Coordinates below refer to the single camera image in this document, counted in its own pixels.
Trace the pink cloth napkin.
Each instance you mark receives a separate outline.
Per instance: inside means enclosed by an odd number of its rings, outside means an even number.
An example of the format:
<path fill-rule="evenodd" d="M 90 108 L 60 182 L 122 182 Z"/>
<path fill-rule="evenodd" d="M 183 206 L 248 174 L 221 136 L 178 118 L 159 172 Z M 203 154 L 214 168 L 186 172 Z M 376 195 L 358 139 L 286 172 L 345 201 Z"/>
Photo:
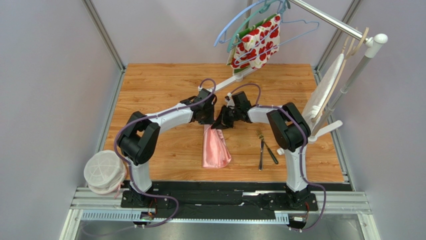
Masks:
<path fill-rule="evenodd" d="M 206 169 L 225 168 L 232 160 L 226 145 L 225 136 L 220 129 L 212 129 L 211 125 L 204 125 L 202 162 Z"/>

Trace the black handled knife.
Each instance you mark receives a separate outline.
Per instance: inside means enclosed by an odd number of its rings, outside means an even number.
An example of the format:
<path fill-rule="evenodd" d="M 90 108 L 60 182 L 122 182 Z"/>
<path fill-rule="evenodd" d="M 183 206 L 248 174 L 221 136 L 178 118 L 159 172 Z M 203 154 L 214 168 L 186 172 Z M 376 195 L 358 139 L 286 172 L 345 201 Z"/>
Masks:
<path fill-rule="evenodd" d="M 267 143 L 266 143 L 265 141 L 264 141 L 263 143 L 264 143 L 264 146 L 266 147 L 266 149 L 267 149 L 267 151 L 268 151 L 268 153 L 269 153 L 269 155 L 270 155 L 271 159 L 273 160 L 273 162 L 274 162 L 276 165 L 278 165 L 278 164 L 279 164 L 279 161 L 278 161 L 278 159 L 276 158 L 276 156 L 274 155 L 274 153 L 273 153 L 273 151 L 271 150 L 271 148 L 267 145 Z"/>

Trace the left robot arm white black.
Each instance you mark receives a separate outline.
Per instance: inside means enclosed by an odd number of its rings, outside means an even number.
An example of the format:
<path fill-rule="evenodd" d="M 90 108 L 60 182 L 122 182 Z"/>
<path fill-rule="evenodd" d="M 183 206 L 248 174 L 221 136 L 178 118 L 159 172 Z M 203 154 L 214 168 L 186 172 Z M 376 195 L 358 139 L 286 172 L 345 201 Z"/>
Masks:
<path fill-rule="evenodd" d="M 137 193 L 147 193 L 152 187 L 149 160 L 154 155 L 160 134 L 180 125 L 214 122 L 216 95 L 202 88 L 198 95 L 180 101 L 166 110 L 143 114 L 134 112 L 114 139 L 114 151 L 128 164 L 130 185 Z"/>

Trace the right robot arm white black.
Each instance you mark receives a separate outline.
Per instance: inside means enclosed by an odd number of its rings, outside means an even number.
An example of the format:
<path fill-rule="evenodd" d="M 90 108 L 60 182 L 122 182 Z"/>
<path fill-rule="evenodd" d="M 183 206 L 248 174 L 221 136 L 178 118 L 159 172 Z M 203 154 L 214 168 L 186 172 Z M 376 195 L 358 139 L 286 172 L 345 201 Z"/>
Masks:
<path fill-rule="evenodd" d="M 288 189 L 293 194 L 306 194 L 308 182 L 305 177 L 304 147 L 311 135 L 311 129 L 295 104 L 289 102 L 279 106 L 254 105 L 243 91 L 231 98 L 231 105 L 222 106 L 211 128 L 233 128 L 236 121 L 269 124 L 276 143 L 285 155 Z"/>

